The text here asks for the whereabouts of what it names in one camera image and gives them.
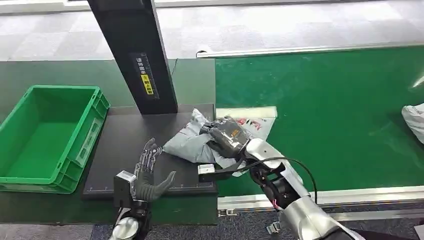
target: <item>green plastic crate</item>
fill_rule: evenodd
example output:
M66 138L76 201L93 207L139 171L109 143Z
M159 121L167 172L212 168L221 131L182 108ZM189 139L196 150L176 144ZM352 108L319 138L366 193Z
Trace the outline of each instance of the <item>green plastic crate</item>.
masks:
M75 191L105 122L96 86L34 85L0 125L0 191Z

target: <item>wire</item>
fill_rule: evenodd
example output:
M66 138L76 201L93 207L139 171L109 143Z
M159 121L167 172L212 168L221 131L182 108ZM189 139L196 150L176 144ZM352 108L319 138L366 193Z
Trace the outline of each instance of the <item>wire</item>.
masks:
M280 206L277 205L276 199L274 199L274 201L272 201L271 203L274 206L274 208L277 209L278 211L280 211L280 212L284 211L284 209L282 209Z
M172 72L171 72L171 77L172 77L172 75L174 75L174 71L175 71L175 68L177 66L177 62L178 62L178 58L175 59L175 63L173 64L173 68L172 68Z
M122 214L122 211L123 211L123 210L124 210L124 208L123 208L123 207L120 207L120 208L119 208L118 216L116 217L117 219L121 218L121 214Z
M315 182L314 176L312 176L311 171L302 162L300 162L300 161L298 161L296 159L292 159L292 158L288 158L288 157L284 157L284 156L269 157L269 158L266 158L266 159L263 159L263 160L260 160L260 161L256 161L256 162L254 162L252 164L249 164L249 165L247 165L245 167L239 168L235 172L244 172L244 171L250 169L251 167L254 167L254 166L259 165L259 164L261 164L263 162L267 162L267 161L271 161L271 160L288 160L288 161L292 161L292 162L295 162L295 163L299 164L303 169L305 169L306 172L307 172L307 174L310 177L310 180L312 181L315 204L318 204L318 195L317 195L318 191L317 191L317 184Z

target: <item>gray floor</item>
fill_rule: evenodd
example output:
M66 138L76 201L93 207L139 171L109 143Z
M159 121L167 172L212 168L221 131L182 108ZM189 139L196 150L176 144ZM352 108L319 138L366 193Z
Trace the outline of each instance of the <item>gray floor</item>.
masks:
M424 0L161 8L168 58L214 51L424 42ZM93 14L0 16L0 61L112 59Z
M214 51L424 42L424 0L158 9L168 58ZM0 16L0 61L112 59L91 12ZM160 226L159 239L270 239L275 215L220 218L218 226ZM416 238L417 219L346 223ZM0 225L1 240L108 239L110 226ZM293 239L288 232L280 238Z

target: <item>yellow sticker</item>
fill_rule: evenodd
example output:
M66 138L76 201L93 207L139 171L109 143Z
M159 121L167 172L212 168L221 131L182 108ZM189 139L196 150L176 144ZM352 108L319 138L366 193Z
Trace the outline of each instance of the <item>yellow sticker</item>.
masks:
M146 89L146 93L148 95L153 95L152 85L150 84L150 79L147 74L141 74L141 80L144 84L144 88Z
M238 134L238 133L239 133L239 130L235 129L234 131L232 131L231 137L234 138L236 136L236 134Z

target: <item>white plastic bag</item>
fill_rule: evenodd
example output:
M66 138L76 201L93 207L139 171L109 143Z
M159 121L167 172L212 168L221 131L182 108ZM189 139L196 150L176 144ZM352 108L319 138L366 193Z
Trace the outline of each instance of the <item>white plastic bag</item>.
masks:
M424 103L417 106L404 106L402 116L418 140L424 144Z

